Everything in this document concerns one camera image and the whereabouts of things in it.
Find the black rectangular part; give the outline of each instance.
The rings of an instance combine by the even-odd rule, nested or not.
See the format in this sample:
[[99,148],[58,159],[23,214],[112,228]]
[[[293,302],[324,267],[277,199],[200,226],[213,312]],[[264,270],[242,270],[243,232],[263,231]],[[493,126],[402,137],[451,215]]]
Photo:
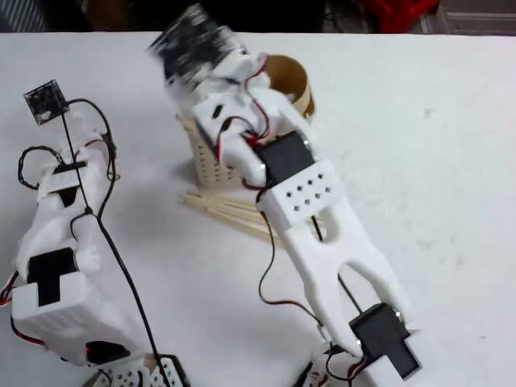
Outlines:
[[372,306],[349,326],[360,340],[368,364],[385,355],[402,379],[419,369],[418,361],[405,345],[410,333],[388,304]]
[[310,149],[296,131],[276,138],[255,152],[267,169],[268,185],[280,184],[315,162]]
[[70,110],[55,79],[23,95],[38,125]]
[[199,70],[206,66],[214,69],[235,49],[224,31],[196,4],[188,7],[149,48],[162,59],[169,82],[182,79],[188,84]]
[[60,300],[60,276],[77,271],[72,248],[33,256],[29,260],[27,283],[38,284],[38,305]]
[[71,163],[71,164],[59,164],[57,165],[56,169],[54,169],[54,172],[52,175],[55,175],[57,173],[62,172],[68,172],[73,171],[75,168],[81,169],[88,166],[88,163],[86,161],[78,161],[77,163]]

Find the electrical cable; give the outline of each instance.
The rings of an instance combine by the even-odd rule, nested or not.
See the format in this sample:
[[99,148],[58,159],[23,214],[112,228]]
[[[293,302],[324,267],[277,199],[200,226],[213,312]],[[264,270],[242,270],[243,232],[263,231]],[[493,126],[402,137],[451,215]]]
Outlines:
[[347,377],[340,377],[338,375],[335,375],[330,370],[330,360],[335,354],[333,343],[330,342],[330,353],[326,359],[326,372],[328,375],[336,379],[337,381],[346,381],[348,387],[352,387],[353,380],[358,376],[359,373],[362,372],[362,370],[365,368],[365,365],[367,364],[367,358],[364,356],[362,359],[360,359],[358,362],[350,365],[347,369]]
[[[256,195],[256,204],[260,201],[261,196],[267,191],[268,187],[263,188],[257,195]],[[300,302],[294,301],[294,300],[277,300],[277,301],[271,301],[264,297],[262,293],[262,285],[264,283],[264,279],[267,277],[268,272],[270,271],[271,267],[274,264],[274,261],[276,260],[276,244],[274,243],[274,235],[273,235],[273,229],[271,228],[271,224],[268,221],[267,215],[265,212],[260,211],[261,216],[264,218],[265,224],[267,225],[268,233],[271,237],[271,245],[273,247],[273,253],[271,256],[271,260],[265,269],[264,273],[262,274],[260,278],[260,282],[258,283],[258,294],[260,295],[261,301],[268,305],[294,305],[301,309],[303,309],[311,318],[313,318],[319,326],[322,326],[321,320],[318,319],[318,317],[310,312],[306,306],[302,305]]]
[[104,375],[106,377],[107,381],[109,381],[109,383],[110,383],[109,387],[111,387],[113,385],[113,379],[111,379],[109,374],[106,371],[104,371],[103,369],[100,369],[100,368],[98,368],[97,371],[98,371],[98,373],[100,373],[100,374],[102,374],[102,375]]
[[254,78],[254,77],[258,77],[260,74],[262,74],[263,71],[265,71],[265,66],[267,64],[267,56],[264,55],[264,59],[263,59],[263,63],[262,65],[258,68],[258,70],[253,73],[250,77],[248,77],[244,82],[243,82],[243,89],[245,90],[246,94],[249,96],[249,98],[252,100],[252,102],[255,104],[255,106],[258,108],[258,110],[260,111],[260,113],[264,116],[264,119],[265,119],[265,129],[264,131],[262,132],[261,135],[259,135],[255,141],[259,141],[261,139],[264,139],[266,138],[269,133],[270,133],[270,121],[269,121],[269,118],[268,118],[268,115],[267,113],[265,112],[265,109],[262,107],[262,105],[258,102],[258,100],[251,94],[251,92],[248,90],[248,83],[249,81]]
[[239,119],[239,120],[242,120],[244,121],[250,128],[252,131],[254,131],[254,127],[252,126],[252,124],[247,120],[245,119],[244,117],[240,117],[239,115],[231,115],[229,117],[227,117],[226,119],[224,119],[222,125],[220,126],[220,129],[218,130],[218,134],[217,134],[217,139],[215,140],[215,158],[217,160],[217,162],[220,163],[220,157],[221,157],[221,147],[222,147],[222,142],[221,142],[221,136],[222,134],[227,131],[229,129],[229,126],[231,125],[231,123],[233,122],[234,119]]
[[47,347],[47,345],[45,344],[45,342],[43,340],[36,339],[34,337],[31,337],[31,336],[27,336],[24,333],[20,332],[18,330],[18,328],[16,328],[16,326],[15,326],[15,321],[13,319],[13,316],[10,317],[10,328],[13,330],[15,335],[17,335],[21,340],[23,340],[23,341],[25,341],[27,343],[31,343],[31,344],[35,344],[35,345],[40,345],[41,347]]
[[[84,144],[84,148],[87,148],[90,145],[93,145],[95,143],[103,143],[108,148],[106,178],[107,178],[107,180],[111,180],[113,178],[113,172],[110,169],[110,167],[111,167],[111,153],[109,152],[110,145],[104,139],[92,139],[91,141],[88,141],[86,144]],[[117,174],[115,179],[117,181],[120,180],[120,175]]]
[[72,140],[70,139],[70,133],[68,130],[68,125],[66,124],[66,118],[65,118],[64,113],[61,115],[61,118],[63,119],[64,132],[66,133],[66,139],[68,140],[68,146],[70,148],[70,154],[72,155],[72,161],[73,161],[73,165],[75,167],[74,168],[75,172],[77,174],[77,179],[79,180],[79,188],[81,189],[81,192],[82,192],[82,198],[84,199],[84,203],[86,205],[86,210],[88,210],[88,209],[91,210],[91,207],[89,206],[89,203],[88,203],[88,199],[86,198],[86,192],[84,191],[84,186],[82,184],[81,174],[79,173],[79,168],[77,167],[77,158],[75,156],[75,151],[73,150]]
[[14,288],[14,284],[18,276],[18,271],[12,273],[9,279],[7,280],[6,284],[3,286],[2,290],[0,290],[0,307],[8,305],[12,301],[12,298],[9,296],[11,290]]
[[29,147],[22,152],[22,155],[19,157],[19,160],[18,160],[18,181],[21,184],[25,185],[27,188],[37,190],[40,187],[39,183],[37,183],[36,185],[32,185],[29,182],[27,182],[25,180],[25,178],[23,177],[23,165],[25,163],[25,157],[27,157],[27,155],[33,151],[50,152],[56,158],[56,160],[59,164],[64,164],[65,161],[63,160],[63,156],[60,155],[59,152],[57,152],[56,150],[54,150],[50,147],[46,147],[44,145],[39,145],[37,147]]
[[[317,233],[317,236],[318,236],[319,240],[322,242],[323,241],[323,234],[321,232],[321,227],[319,227],[319,225],[317,223],[317,219],[314,216],[312,216],[312,223],[314,224],[315,232]],[[353,297],[352,292],[349,290],[349,288],[344,283],[344,280],[340,276],[340,273],[337,275],[337,277],[339,279],[340,285],[344,289],[344,292],[346,292],[347,296],[352,300],[353,305],[355,306],[355,308],[361,314],[362,313],[362,309],[360,308],[360,305],[358,305],[358,302],[356,301],[355,297]]]
[[[109,141],[112,144],[112,139],[113,138],[112,138],[112,135],[111,135],[109,123],[107,123],[106,116],[102,113],[100,108],[98,108],[92,102],[89,102],[88,100],[85,100],[85,99],[82,99],[82,98],[79,98],[79,99],[76,99],[76,100],[72,100],[71,102],[69,102],[69,104],[74,103],[74,102],[88,102],[90,105],[92,105],[93,107],[95,107],[97,109],[99,114],[105,120],[104,122],[106,124],[106,130],[107,130],[107,133],[108,133],[108,136],[109,136]],[[61,117],[63,119],[64,131],[66,133],[66,137],[69,140],[70,152],[73,155],[73,146],[72,146],[71,141],[70,141],[70,134],[69,134],[68,125],[66,124],[65,116],[62,115]],[[115,163],[114,154],[113,154],[114,153],[114,146],[108,146],[108,152],[111,153],[111,170],[113,172],[113,176],[116,176],[116,163]],[[76,170],[76,173],[77,173],[77,176],[78,176],[79,185],[81,186],[81,190],[84,193],[84,187],[82,186],[82,180],[81,180],[81,173],[79,172],[79,168],[77,167],[77,164],[75,164],[74,166],[75,166],[75,170]],[[94,214],[94,212],[92,210],[91,210],[90,213],[87,214],[86,212],[88,211],[88,208],[90,208],[90,207],[86,204],[86,211],[85,211],[85,213],[83,215],[84,216],[91,215],[91,216],[93,216],[93,217],[95,217],[97,219],[97,223],[98,223],[98,226],[100,228],[100,231],[104,235],[104,238],[106,239],[107,243],[109,244],[110,249],[113,252],[114,258],[116,259],[117,263],[119,264],[119,267],[122,270],[123,275],[126,277],[126,281],[129,284],[129,287],[131,288],[131,292],[132,292],[133,297],[135,299],[136,306],[138,307],[139,314],[140,314],[142,320],[144,321],[145,331],[147,332],[147,336],[148,336],[148,339],[149,339],[149,342],[150,342],[151,348],[152,348],[152,354],[154,355],[154,358],[156,359],[157,366],[158,366],[158,369],[160,370],[161,376],[163,377],[164,383],[165,383],[165,385],[167,387],[171,387],[169,379],[167,378],[167,374],[166,374],[166,372],[165,372],[165,370],[163,368],[163,364],[160,361],[160,354],[159,354],[159,352],[158,352],[158,350],[156,348],[156,343],[155,343],[154,337],[152,335],[151,327],[149,326],[149,323],[148,323],[148,320],[147,320],[147,315],[145,314],[144,306],[143,306],[143,304],[142,304],[142,302],[141,302],[141,300],[139,298],[138,290],[136,289],[136,286],[135,286],[134,281],[132,280],[131,274],[127,270],[127,267],[126,267],[125,263],[123,262],[122,257],[119,254],[119,250],[116,248],[116,245],[114,244],[114,241],[111,238],[110,233],[105,228],[104,223],[102,222],[102,212],[103,212],[103,210],[104,210],[104,208],[105,208],[105,206],[107,204],[107,201],[109,200],[109,198],[111,196],[111,193],[113,192],[113,187],[114,187],[114,183],[115,182],[116,182],[116,179],[112,179],[110,181],[110,187],[109,187],[109,189],[107,191],[106,196],[104,197],[104,200],[103,200],[103,202],[102,202],[102,204],[100,206],[98,214]]]

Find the wooden skewer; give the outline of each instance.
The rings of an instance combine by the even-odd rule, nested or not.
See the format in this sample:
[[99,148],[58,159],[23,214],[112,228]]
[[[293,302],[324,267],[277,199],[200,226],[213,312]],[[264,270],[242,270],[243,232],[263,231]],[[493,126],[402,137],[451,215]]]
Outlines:
[[[200,210],[203,214],[207,214],[211,218],[216,218],[219,221],[223,221],[223,222],[225,222],[227,224],[230,224],[231,226],[233,226],[237,230],[240,230],[240,231],[246,232],[248,234],[257,236],[258,238],[261,238],[261,239],[263,239],[265,241],[269,241],[270,240],[270,235],[269,235],[269,233],[267,231],[263,231],[261,229],[253,227],[253,226],[248,225],[246,223],[239,222],[238,220],[236,220],[235,218],[231,217],[230,215],[221,213],[221,212],[219,212],[217,210],[214,210],[214,209],[211,209],[211,208],[206,208],[206,207],[201,206],[199,204],[195,204],[194,202],[191,202],[188,199],[183,200],[183,203],[186,204],[187,206],[190,206],[190,207],[196,209],[196,210]],[[278,243],[279,245],[281,245],[281,241],[277,238],[277,236],[273,235],[273,237],[274,237],[275,243]]]
[[263,217],[257,211],[253,213],[250,211],[241,210],[237,207],[226,206],[221,203],[207,201],[206,199],[197,198],[193,196],[183,196],[183,199],[188,202],[195,203],[196,205],[203,206],[205,208],[215,209],[219,212],[223,212],[224,214],[233,216],[234,218],[243,219],[252,223],[258,223],[263,226],[265,225]]
[[[183,194],[181,199],[187,206],[200,210],[212,218],[231,224],[240,231],[247,232],[263,240],[270,240],[265,221],[251,202],[192,191]],[[311,221],[309,221],[309,224],[310,229],[315,235]],[[318,225],[324,228],[324,224],[320,220],[318,220]],[[281,241],[278,239],[275,231],[273,231],[273,236],[275,241],[281,245]]]
[[256,212],[255,204],[248,200],[225,198],[225,197],[218,196],[218,195],[215,195],[212,193],[198,193],[198,192],[192,192],[192,191],[188,191],[186,193],[186,195],[193,195],[198,198],[205,198],[206,200],[210,200],[212,202],[219,202],[222,204],[227,204],[229,206],[238,207],[243,210],[250,210],[252,212]]

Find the red wire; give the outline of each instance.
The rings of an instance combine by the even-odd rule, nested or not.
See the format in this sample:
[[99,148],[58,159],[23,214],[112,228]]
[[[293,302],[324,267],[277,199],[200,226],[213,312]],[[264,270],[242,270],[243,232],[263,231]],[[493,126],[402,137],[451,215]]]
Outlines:
[[220,136],[222,135],[222,133],[225,130],[227,130],[227,128],[229,128],[229,126],[231,125],[231,121],[233,121],[234,119],[240,119],[240,120],[244,121],[252,129],[252,124],[247,119],[245,119],[244,117],[240,117],[239,115],[231,115],[224,120],[220,131],[218,131],[217,141],[215,143],[215,158],[217,159],[217,162],[219,162],[219,163],[220,163],[220,156],[221,156],[221,154],[220,154],[220,148],[221,148]]
[[47,345],[45,344],[45,342],[43,340],[24,335],[22,332],[18,331],[18,328],[16,328],[15,321],[12,316],[10,317],[10,327],[12,328],[15,335],[17,335],[21,340],[26,341],[31,344],[40,345],[41,347],[47,347]]
[[246,93],[249,95],[249,97],[251,98],[251,100],[253,101],[253,103],[256,105],[256,107],[258,108],[258,110],[260,111],[260,113],[264,116],[264,119],[265,119],[265,130],[264,132],[258,136],[256,139],[255,139],[255,142],[260,140],[260,139],[265,139],[267,138],[267,136],[269,135],[270,133],[270,122],[269,122],[269,119],[268,119],[268,115],[267,113],[265,112],[265,109],[262,107],[262,105],[256,100],[256,98],[254,98],[252,96],[252,94],[249,92],[248,90],[248,83],[249,81],[254,78],[254,77],[258,77],[260,74],[262,74],[263,71],[265,71],[265,65],[267,64],[267,58],[265,58],[264,60],[264,63],[260,66],[260,68],[258,69],[258,71],[256,71],[254,74],[252,74],[248,79],[246,79],[243,83],[243,88],[245,89]]
[[242,185],[246,189],[250,189],[251,191],[261,191],[265,187],[256,187],[255,185],[249,185],[245,179],[242,179]]

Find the black wire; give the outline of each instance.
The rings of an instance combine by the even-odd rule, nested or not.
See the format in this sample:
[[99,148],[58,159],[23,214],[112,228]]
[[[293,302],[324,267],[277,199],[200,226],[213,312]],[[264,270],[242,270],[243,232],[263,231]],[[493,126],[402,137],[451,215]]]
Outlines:
[[17,335],[20,339],[22,340],[26,340],[28,341],[29,343],[33,343],[33,344],[37,344],[37,345],[40,345],[42,347],[46,347],[47,345],[45,344],[45,342],[41,339],[36,339],[34,337],[31,337],[31,336],[28,336],[28,335],[25,335],[24,333],[20,332],[18,330],[18,328],[16,327],[15,325],[15,321],[13,319],[13,316],[10,317],[10,328],[13,330],[13,332],[15,333],[15,335]]
[[[317,236],[318,236],[319,240],[322,242],[323,241],[323,234],[321,232],[321,227],[319,227],[319,225],[317,223],[317,219],[314,216],[312,216],[312,223],[314,224],[315,232],[317,232]],[[352,300],[353,305],[355,306],[355,308],[361,314],[362,313],[362,309],[360,308],[360,305],[358,305],[358,302],[356,301],[355,297],[353,297],[352,292],[349,290],[349,288],[344,283],[344,280],[340,276],[340,273],[337,275],[337,277],[339,278],[339,283],[342,286],[342,288],[344,289],[344,292],[346,292],[347,296]]]
[[[110,131],[109,123],[107,122],[106,116],[102,113],[100,108],[98,108],[94,103],[92,103],[92,102],[90,102],[88,100],[85,100],[85,99],[81,99],[81,98],[70,101],[69,105],[72,104],[72,103],[75,103],[75,102],[87,102],[87,103],[89,103],[91,106],[93,106],[99,112],[99,114],[102,116],[102,119],[104,119],[104,123],[106,124],[106,130],[107,130],[107,133],[108,133],[108,136],[109,136],[109,141],[112,141],[112,136],[111,136],[111,131]],[[66,125],[65,116],[62,115],[62,118],[63,118],[63,124],[64,124],[64,131],[66,132],[66,137],[67,137],[67,139],[69,141],[70,152],[73,155],[73,147],[72,147],[72,143],[70,141],[70,134],[69,134],[68,126]],[[111,168],[112,168],[111,170],[113,171],[113,176],[116,176],[116,164],[115,164],[115,161],[114,161],[114,146],[108,146],[108,152],[111,153]],[[81,187],[81,191],[84,193],[84,187],[82,185],[82,180],[81,180],[81,173],[79,172],[79,168],[77,167],[77,163],[75,164],[75,170],[77,172],[77,176],[78,176],[78,179],[79,179],[79,186]],[[106,239],[107,243],[109,244],[110,249],[113,252],[114,258],[118,262],[119,267],[122,270],[123,275],[126,277],[126,281],[129,284],[129,287],[131,288],[131,292],[132,292],[133,297],[134,297],[134,299],[136,301],[136,305],[138,306],[139,314],[141,315],[141,318],[144,321],[145,331],[147,332],[148,339],[149,339],[149,341],[151,343],[152,354],[154,355],[154,358],[156,359],[157,366],[158,366],[158,368],[160,370],[160,373],[161,373],[161,375],[162,375],[162,377],[164,379],[164,383],[165,383],[165,385],[167,387],[171,387],[169,379],[167,378],[167,374],[166,374],[166,372],[165,372],[165,370],[163,368],[163,364],[161,363],[160,354],[159,354],[159,352],[158,352],[158,350],[156,348],[156,343],[154,342],[154,337],[152,335],[151,327],[148,324],[147,315],[145,314],[144,306],[142,305],[142,302],[139,299],[138,290],[136,289],[136,286],[135,286],[134,281],[132,280],[131,274],[127,270],[127,267],[124,264],[123,259],[122,259],[122,257],[119,254],[119,250],[116,248],[116,245],[114,244],[113,239],[111,238],[110,233],[104,227],[104,223],[102,222],[102,211],[104,210],[104,207],[106,206],[107,201],[109,200],[109,198],[111,196],[111,193],[113,192],[113,187],[114,187],[114,183],[115,182],[116,182],[116,179],[112,179],[110,181],[110,188],[107,191],[106,197],[104,198],[104,201],[101,204],[101,207],[100,207],[100,210],[99,210],[98,214],[95,215],[92,210],[88,213],[88,208],[89,208],[88,205],[86,207],[86,211],[85,211],[84,214],[90,214],[91,216],[94,216],[97,219],[98,227],[100,228],[101,233],[104,235],[104,238]]]
[[37,190],[40,187],[39,183],[37,183],[36,185],[32,185],[32,184],[28,183],[25,180],[25,178],[23,177],[23,165],[25,163],[25,157],[27,157],[27,155],[32,151],[50,152],[56,158],[56,160],[59,164],[64,164],[65,161],[63,160],[63,157],[59,154],[59,152],[57,152],[56,150],[54,150],[50,147],[46,147],[44,145],[39,145],[37,147],[29,147],[22,152],[22,155],[19,157],[19,160],[18,160],[18,181],[21,184],[25,185],[27,188]]
[[353,305],[355,306],[355,308],[358,310],[358,313],[362,314],[362,308],[360,308],[360,305],[358,305],[358,302],[356,301],[356,299],[353,297],[353,294],[352,292],[349,290],[349,288],[346,286],[346,284],[344,283],[344,280],[342,279],[342,277],[340,276],[340,273],[339,275],[337,276],[337,278],[339,279],[339,283],[340,285],[342,286],[342,289],[344,289],[344,292],[346,292],[347,296],[352,300],[353,302]]
[[112,176],[114,176],[115,178],[110,179],[110,187],[107,190],[106,196],[104,197],[104,200],[102,201],[102,204],[100,205],[100,208],[98,210],[98,217],[102,218],[102,215],[104,214],[104,210],[106,209],[106,204],[107,204],[108,200],[110,199],[111,194],[113,193],[114,182],[116,181],[116,176],[117,176],[116,167],[114,165],[114,159],[116,158],[116,147],[114,145],[110,123],[107,121],[107,117],[104,114],[104,112],[101,110],[101,108],[98,107],[94,102],[91,102],[89,99],[86,99],[86,98],[74,98],[74,99],[67,101],[66,103],[67,103],[67,105],[72,105],[74,103],[79,103],[79,102],[87,103],[88,105],[93,107],[98,112],[98,114],[101,116],[102,121],[104,122],[104,125],[106,127],[106,137],[104,138],[104,141],[106,142],[108,156],[109,156],[108,169],[109,169],[109,164],[111,164],[111,171],[113,174]]
[[154,337],[152,336],[151,327],[148,324],[147,315],[145,314],[144,306],[142,305],[142,302],[139,299],[138,290],[136,289],[135,283],[132,280],[131,274],[127,270],[126,265],[123,263],[122,257],[119,254],[119,250],[114,245],[113,239],[111,238],[111,235],[109,234],[107,229],[104,227],[102,220],[98,216],[95,216],[94,214],[93,214],[93,216],[97,219],[98,226],[100,227],[100,231],[106,238],[107,243],[110,245],[110,248],[111,248],[111,251],[113,252],[114,258],[119,263],[120,269],[122,270],[123,275],[126,277],[127,283],[129,284],[129,287],[131,288],[131,292],[135,298],[136,305],[138,306],[138,311],[142,317],[142,320],[144,321],[145,331],[147,332],[148,339],[151,342],[152,354],[154,355],[154,358],[156,359],[158,368],[160,369],[161,375],[164,378],[164,383],[167,385],[167,387],[170,387],[169,379],[167,379],[167,374],[164,371],[163,364],[161,363],[160,355],[156,348],[156,343],[154,342]]
[[103,369],[100,369],[100,368],[97,371],[98,371],[98,373],[101,373],[102,375],[104,375],[107,378],[107,380],[110,382],[110,387],[111,387],[113,385],[113,379],[111,379],[109,374],[106,371],[104,371]]
[[[256,195],[256,204],[258,204],[258,202],[260,201],[260,198],[261,196],[265,193],[265,191],[267,190],[268,188],[264,188],[262,189],[257,195]],[[271,224],[269,223],[268,221],[268,218],[267,218],[267,215],[265,214],[265,212],[261,211],[261,216],[264,218],[264,221],[265,221],[265,224],[267,225],[267,228],[268,228],[268,233],[271,237],[271,245],[273,246],[273,253],[272,253],[272,256],[271,256],[271,261],[270,263],[268,264],[268,267],[265,269],[264,273],[262,274],[261,278],[260,278],[260,282],[258,283],[258,294],[260,295],[260,299],[261,301],[265,302],[266,304],[268,305],[294,305],[294,306],[298,306],[299,308],[303,309],[311,318],[313,318],[317,324],[319,326],[322,326],[322,323],[321,323],[321,320],[318,319],[318,317],[313,314],[312,312],[310,312],[304,305],[302,305],[301,303],[297,302],[297,301],[293,301],[293,300],[278,300],[278,301],[271,301],[271,300],[268,300],[264,297],[263,293],[262,293],[262,285],[264,283],[264,279],[265,277],[267,276],[268,272],[270,271],[271,267],[273,266],[274,264],[274,260],[276,259],[276,244],[274,243],[274,235],[273,235],[273,229],[271,228]]]
[[75,166],[74,169],[77,174],[77,179],[79,180],[79,188],[81,189],[86,209],[91,209],[91,207],[89,207],[88,199],[86,198],[86,192],[84,191],[84,186],[82,184],[81,174],[79,173],[79,168],[77,167],[77,158],[75,156],[75,151],[73,150],[72,140],[70,139],[70,132],[68,130],[68,125],[66,124],[66,118],[64,113],[61,115],[61,118],[63,119],[64,133],[66,133],[66,139],[68,140],[68,146],[70,147],[70,153],[72,154],[72,161],[73,165]]
[[328,375],[330,375],[331,377],[333,377],[334,379],[336,379],[337,381],[346,381],[347,382],[347,386],[348,387],[352,387],[352,382],[355,380],[355,378],[359,375],[359,373],[362,372],[362,370],[365,368],[362,364],[363,362],[365,361],[365,357],[363,357],[362,359],[360,359],[360,361],[358,363],[355,363],[355,364],[352,364],[350,366],[353,367],[353,366],[356,366],[356,367],[360,367],[360,370],[358,372],[356,372],[352,377],[340,377],[338,375],[335,375],[331,370],[330,370],[330,360],[331,358],[333,357],[333,355],[335,354],[335,351],[334,351],[334,347],[333,347],[333,343],[330,342],[330,354],[328,355],[327,359],[326,359],[326,372]]
[[88,215],[91,215],[93,213],[93,211],[85,211],[83,212],[82,214],[79,214],[78,216],[76,216],[75,218],[73,218],[72,220],[70,220],[70,231],[72,232],[72,236],[75,240],[77,240],[77,236],[75,235],[75,232],[73,231],[73,224],[79,220],[80,218],[83,218],[85,216],[88,216]]
[[95,103],[91,102],[89,99],[85,99],[85,98],[74,98],[74,99],[70,99],[69,101],[66,102],[67,105],[72,105],[74,103],[78,103],[78,102],[84,102],[84,103],[87,103],[88,105],[90,105],[91,107],[93,107],[97,112],[98,114],[101,116],[102,118],[102,121],[104,121],[104,126],[106,127],[106,133],[107,135],[111,138],[111,127],[110,127],[110,123],[107,121],[107,118],[106,116],[104,115],[104,112],[101,110],[100,107],[98,107]]

